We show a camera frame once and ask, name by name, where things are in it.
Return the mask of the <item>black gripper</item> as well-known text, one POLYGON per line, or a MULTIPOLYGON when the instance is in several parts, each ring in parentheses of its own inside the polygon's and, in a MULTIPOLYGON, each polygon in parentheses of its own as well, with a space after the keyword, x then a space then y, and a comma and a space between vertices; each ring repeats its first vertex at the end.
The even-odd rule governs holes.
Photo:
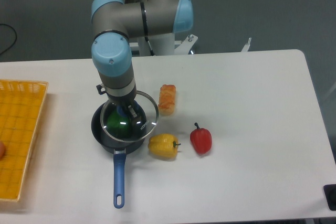
POLYGON ((102 83, 96 86, 99 95, 108 96, 107 105, 113 104, 127 108, 127 115, 130 119, 132 128, 140 130, 143 125, 143 109, 138 104, 133 104, 136 96, 136 84, 128 83, 120 85, 119 83, 102 83))

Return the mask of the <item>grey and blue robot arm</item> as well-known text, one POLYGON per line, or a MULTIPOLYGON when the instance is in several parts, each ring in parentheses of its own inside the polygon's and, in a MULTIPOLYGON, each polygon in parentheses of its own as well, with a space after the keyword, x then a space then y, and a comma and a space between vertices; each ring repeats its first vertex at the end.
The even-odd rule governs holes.
POLYGON ((138 91, 129 40, 190 30, 191 0, 94 0, 91 23, 94 35, 91 55, 101 79, 98 92, 124 108, 139 129, 154 129, 159 117, 156 106, 144 108, 144 121, 135 113, 138 91))

